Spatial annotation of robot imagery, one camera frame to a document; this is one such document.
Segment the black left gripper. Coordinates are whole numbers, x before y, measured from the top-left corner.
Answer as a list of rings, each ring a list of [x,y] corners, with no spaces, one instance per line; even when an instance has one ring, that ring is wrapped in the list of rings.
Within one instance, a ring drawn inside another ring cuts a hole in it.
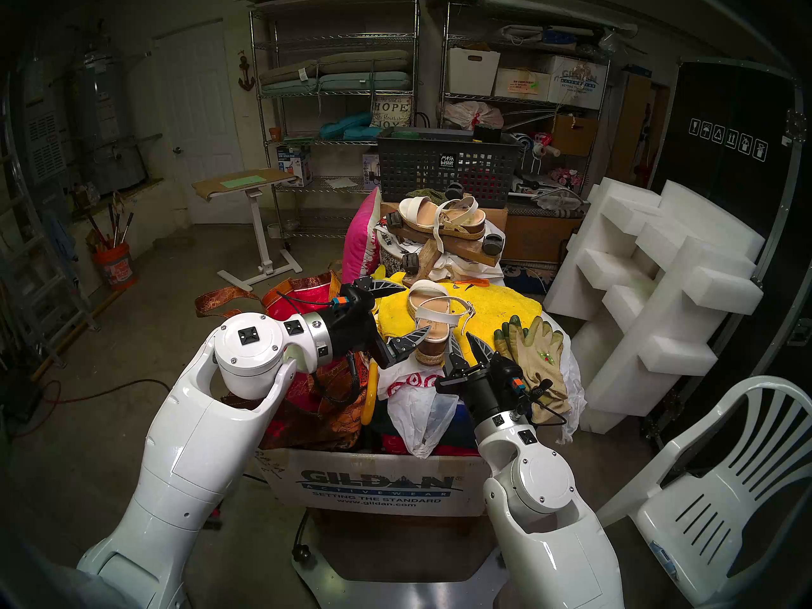
[[[383,368],[405,361],[424,341],[430,327],[414,329],[406,335],[383,341],[377,330],[373,310],[376,299],[407,291],[407,287],[387,279],[364,276],[354,280],[356,289],[340,289],[345,303],[333,305],[328,313],[328,335],[332,359],[349,353],[367,351],[374,360],[383,360]]]

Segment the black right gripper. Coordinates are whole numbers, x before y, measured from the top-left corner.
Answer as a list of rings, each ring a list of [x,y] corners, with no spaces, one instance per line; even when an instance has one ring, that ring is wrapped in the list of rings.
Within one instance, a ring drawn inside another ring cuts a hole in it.
[[[467,332],[467,340],[477,365],[464,369],[464,354],[455,335],[448,335],[443,351],[443,371],[435,389],[458,396],[473,424],[481,424],[502,412],[527,417],[532,398],[516,362],[502,357],[484,340]]]

